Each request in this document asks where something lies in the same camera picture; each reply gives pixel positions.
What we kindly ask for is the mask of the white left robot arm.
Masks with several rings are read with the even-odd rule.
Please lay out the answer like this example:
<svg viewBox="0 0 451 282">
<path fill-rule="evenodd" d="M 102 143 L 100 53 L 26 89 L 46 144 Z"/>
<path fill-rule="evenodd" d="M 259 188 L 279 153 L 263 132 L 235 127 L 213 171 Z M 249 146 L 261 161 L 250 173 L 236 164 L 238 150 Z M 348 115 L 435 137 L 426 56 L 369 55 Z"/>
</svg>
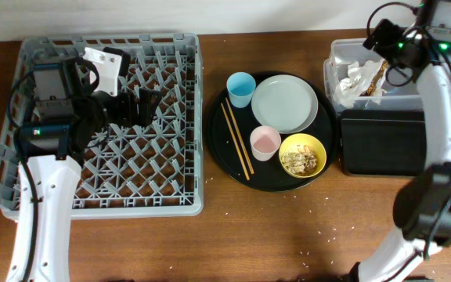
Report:
<svg viewBox="0 0 451 282">
<path fill-rule="evenodd" d="M 20 210 L 8 281 L 68 281 L 72 202 L 85 150 L 105 127 L 149 125 L 162 100 L 155 90 L 134 95 L 103 90 L 127 72 L 126 55 L 98 54 L 35 63 L 24 76 L 37 89 L 13 137 L 19 159 Z"/>
</svg>

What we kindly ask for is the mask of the pink cup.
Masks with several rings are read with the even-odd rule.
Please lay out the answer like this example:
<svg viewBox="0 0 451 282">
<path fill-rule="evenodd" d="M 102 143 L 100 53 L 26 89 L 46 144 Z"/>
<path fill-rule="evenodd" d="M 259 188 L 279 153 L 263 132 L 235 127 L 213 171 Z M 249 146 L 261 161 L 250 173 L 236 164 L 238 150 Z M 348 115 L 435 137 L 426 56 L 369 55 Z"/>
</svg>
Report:
<svg viewBox="0 0 451 282">
<path fill-rule="evenodd" d="M 268 161 L 280 148 L 281 136 L 270 126 L 255 128 L 250 136 L 251 150 L 258 161 Z"/>
</svg>

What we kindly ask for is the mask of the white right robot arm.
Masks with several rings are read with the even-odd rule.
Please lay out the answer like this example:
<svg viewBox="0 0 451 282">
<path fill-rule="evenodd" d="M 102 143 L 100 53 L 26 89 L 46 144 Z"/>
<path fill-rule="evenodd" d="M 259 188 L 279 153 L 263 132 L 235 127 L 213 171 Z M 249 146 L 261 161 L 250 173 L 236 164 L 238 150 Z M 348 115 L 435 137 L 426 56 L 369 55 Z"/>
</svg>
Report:
<svg viewBox="0 0 451 282">
<path fill-rule="evenodd" d="M 425 0 L 409 9 L 416 17 L 411 27 L 383 19 L 366 29 L 363 45 L 413 72 L 424 107 L 425 170 L 398 192 L 388 237 L 345 281 L 403 281 L 451 245 L 451 1 Z"/>
</svg>

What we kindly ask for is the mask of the yellow bowl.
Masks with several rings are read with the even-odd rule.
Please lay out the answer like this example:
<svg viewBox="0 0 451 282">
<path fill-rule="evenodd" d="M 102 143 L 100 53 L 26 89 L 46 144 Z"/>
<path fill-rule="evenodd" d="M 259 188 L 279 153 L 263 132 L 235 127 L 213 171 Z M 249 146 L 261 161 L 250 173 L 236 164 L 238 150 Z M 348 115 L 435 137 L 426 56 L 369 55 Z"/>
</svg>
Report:
<svg viewBox="0 0 451 282">
<path fill-rule="evenodd" d="M 314 136 L 297 133 L 288 136 L 280 145 L 280 163 L 289 175 L 306 179 L 317 176 L 327 164 L 324 145 Z"/>
</svg>

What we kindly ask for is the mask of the light blue cup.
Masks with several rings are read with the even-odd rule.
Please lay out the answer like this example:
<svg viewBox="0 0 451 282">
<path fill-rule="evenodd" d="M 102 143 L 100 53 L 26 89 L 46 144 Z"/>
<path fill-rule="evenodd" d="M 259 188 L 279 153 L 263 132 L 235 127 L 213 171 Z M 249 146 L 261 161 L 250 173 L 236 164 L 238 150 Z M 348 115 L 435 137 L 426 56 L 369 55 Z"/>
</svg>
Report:
<svg viewBox="0 0 451 282">
<path fill-rule="evenodd" d="M 255 79 L 246 72 L 236 72 L 226 82 L 230 103 L 236 108 L 245 108 L 256 89 Z"/>
</svg>

